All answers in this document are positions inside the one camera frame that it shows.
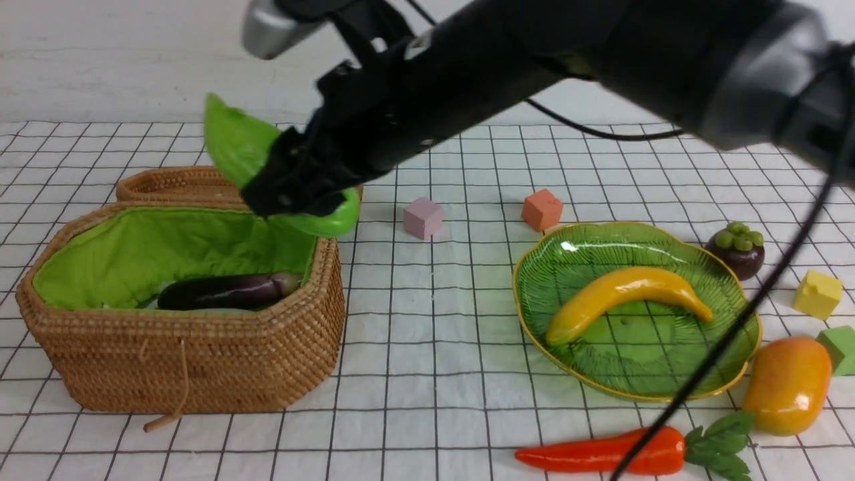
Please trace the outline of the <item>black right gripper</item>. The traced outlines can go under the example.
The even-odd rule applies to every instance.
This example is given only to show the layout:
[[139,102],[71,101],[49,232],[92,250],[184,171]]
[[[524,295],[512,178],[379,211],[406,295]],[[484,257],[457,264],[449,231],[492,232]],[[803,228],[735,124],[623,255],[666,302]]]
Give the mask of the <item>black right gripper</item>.
[[482,121],[482,43],[409,40],[369,66],[340,64],[318,88],[323,106],[302,150],[273,150],[240,189],[261,217],[332,215],[343,189]]

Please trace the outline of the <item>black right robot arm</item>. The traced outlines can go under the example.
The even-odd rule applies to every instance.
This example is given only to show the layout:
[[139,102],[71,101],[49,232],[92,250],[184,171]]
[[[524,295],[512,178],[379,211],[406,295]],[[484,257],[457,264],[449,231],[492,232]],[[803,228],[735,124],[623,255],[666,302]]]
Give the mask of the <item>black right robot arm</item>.
[[305,133],[239,182],[260,216],[329,215],[344,190],[563,79],[598,82],[720,150],[770,143],[853,183],[852,52],[788,1],[474,1],[420,34],[385,1],[253,1],[272,59],[332,24],[359,67],[318,79]]

